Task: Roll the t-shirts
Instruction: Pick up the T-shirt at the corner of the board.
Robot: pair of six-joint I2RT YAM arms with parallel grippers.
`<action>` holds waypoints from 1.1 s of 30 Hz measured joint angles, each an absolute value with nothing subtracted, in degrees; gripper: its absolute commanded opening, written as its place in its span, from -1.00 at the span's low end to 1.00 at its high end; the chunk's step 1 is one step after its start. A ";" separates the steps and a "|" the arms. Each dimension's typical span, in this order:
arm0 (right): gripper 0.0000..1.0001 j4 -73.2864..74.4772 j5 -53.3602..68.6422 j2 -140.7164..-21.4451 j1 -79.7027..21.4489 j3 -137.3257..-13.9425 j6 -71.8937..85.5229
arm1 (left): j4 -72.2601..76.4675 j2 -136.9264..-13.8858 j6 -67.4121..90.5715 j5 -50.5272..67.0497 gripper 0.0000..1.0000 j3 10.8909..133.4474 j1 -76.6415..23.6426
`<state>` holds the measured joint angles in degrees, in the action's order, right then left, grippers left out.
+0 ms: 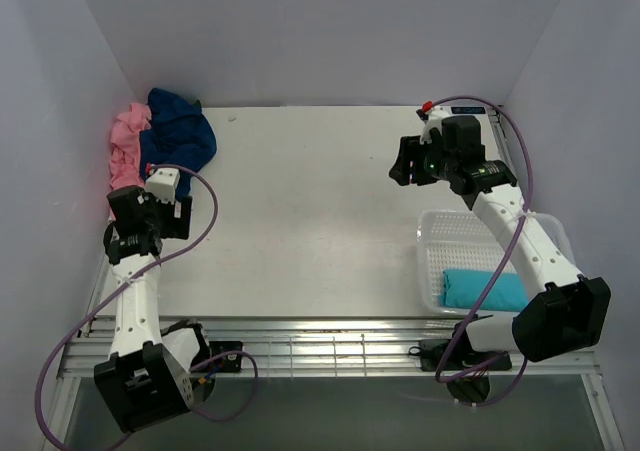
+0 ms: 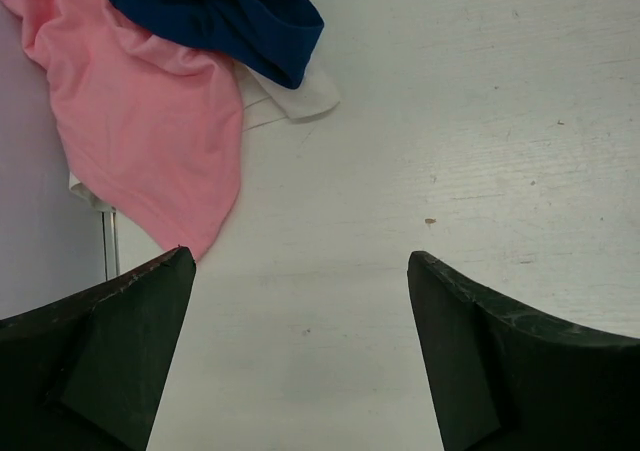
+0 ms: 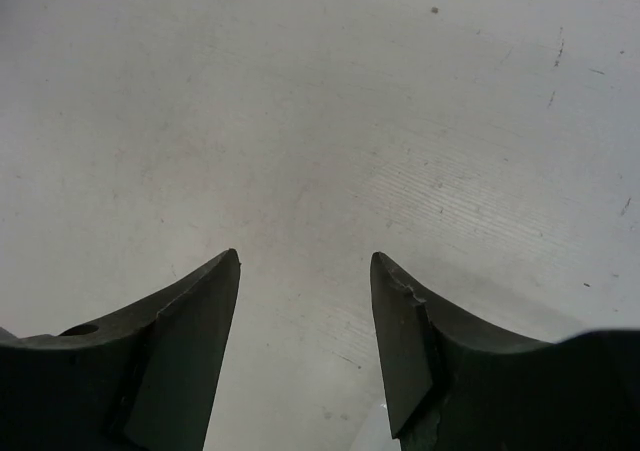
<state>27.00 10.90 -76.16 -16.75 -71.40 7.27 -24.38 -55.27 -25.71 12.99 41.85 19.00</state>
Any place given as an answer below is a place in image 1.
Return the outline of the navy blue printed t-shirt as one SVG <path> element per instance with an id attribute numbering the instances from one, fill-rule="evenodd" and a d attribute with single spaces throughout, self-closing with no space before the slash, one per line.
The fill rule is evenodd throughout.
<path id="1" fill-rule="evenodd" d="M 198 173 L 217 153 L 213 128 L 197 109 L 179 95 L 160 88 L 148 94 L 151 128 L 140 134 L 140 176 L 148 165 L 176 164 Z"/>

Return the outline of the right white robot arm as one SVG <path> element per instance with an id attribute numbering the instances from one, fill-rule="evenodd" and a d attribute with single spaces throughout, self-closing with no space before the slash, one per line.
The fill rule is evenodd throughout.
<path id="1" fill-rule="evenodd" d="M 488 352 L 512 351 L 540 362 L 599 343 L 609 286 L 561 253 L 528 211 L 509 167 L 487 159 L 475 116 L 426 121 L 422 134 L 401 137 L 389 176 L 401 186 L 446 182 L 492 233 L 529 298 L 517 314 L 464 319 L 450 341 L 458 365 L 474 368 Z"/>

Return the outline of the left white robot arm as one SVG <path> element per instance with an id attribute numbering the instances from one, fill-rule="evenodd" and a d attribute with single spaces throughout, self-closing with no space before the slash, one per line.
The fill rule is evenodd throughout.
<path id="1" fill-rule="evenodd" d="M 212 347 L 201 324 L 182 320 L 162 328 L 158 285 L 164 239 L 189 236 L 191 202 L 179 203 L 167 185 L 127 186 L 108 194 L 113 222 L 104 233 L 116 298 L 116 325 L 108 359 L 94 382 L 121 431 L 133 433 L 184 414 L 212 393 L 190 370 L 205 368 Z"/>

